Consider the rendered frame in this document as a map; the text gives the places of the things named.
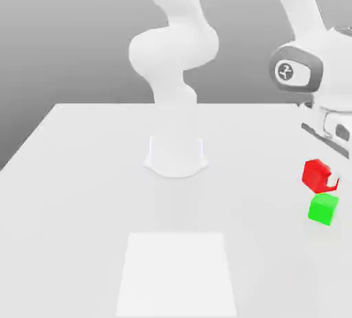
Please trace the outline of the small green cube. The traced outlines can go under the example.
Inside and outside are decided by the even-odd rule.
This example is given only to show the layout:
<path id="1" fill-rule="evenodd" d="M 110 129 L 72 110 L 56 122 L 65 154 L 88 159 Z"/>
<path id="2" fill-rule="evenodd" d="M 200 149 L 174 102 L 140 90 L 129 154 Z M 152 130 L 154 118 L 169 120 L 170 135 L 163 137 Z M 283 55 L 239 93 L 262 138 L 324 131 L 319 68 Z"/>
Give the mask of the small green cube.
<path id="1" fill-rule="evenodd" d="M 339 197 L 337 196 L 330 193 L 317 193 L 311 200 L 308 218 L 330 226 L 338 203 Z"/>

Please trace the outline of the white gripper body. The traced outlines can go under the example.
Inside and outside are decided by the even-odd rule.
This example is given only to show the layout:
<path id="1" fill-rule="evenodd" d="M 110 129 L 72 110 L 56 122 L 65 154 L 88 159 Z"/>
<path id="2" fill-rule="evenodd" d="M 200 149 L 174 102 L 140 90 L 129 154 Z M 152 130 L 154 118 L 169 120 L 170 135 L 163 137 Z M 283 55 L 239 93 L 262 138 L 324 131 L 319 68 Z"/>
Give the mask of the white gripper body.
<path id="1" fill-rule="evenodd" d="M 352 176 L 352 120 L 330 120 L 332 139 L 320 137 L 305 121 L 298 122 L 300 157 L 320 159 L 333 174 Z"/>

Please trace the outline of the small red cube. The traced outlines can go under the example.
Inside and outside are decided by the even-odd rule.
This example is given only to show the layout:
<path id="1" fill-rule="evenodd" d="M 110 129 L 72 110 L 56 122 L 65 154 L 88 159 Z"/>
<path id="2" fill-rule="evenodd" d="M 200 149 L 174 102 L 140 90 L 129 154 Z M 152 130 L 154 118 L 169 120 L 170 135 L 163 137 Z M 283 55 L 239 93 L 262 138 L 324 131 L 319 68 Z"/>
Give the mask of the small red cube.
<path id="1" fill-rule="evenodd" d="M 336 191 L 340 179 L 337 179 L 334 186 L 329 186 L 327 182 L 331 174 L 330 167 L 320 159 L 308 160 L 304 165 L 302 182 L 315 194 Z"/>

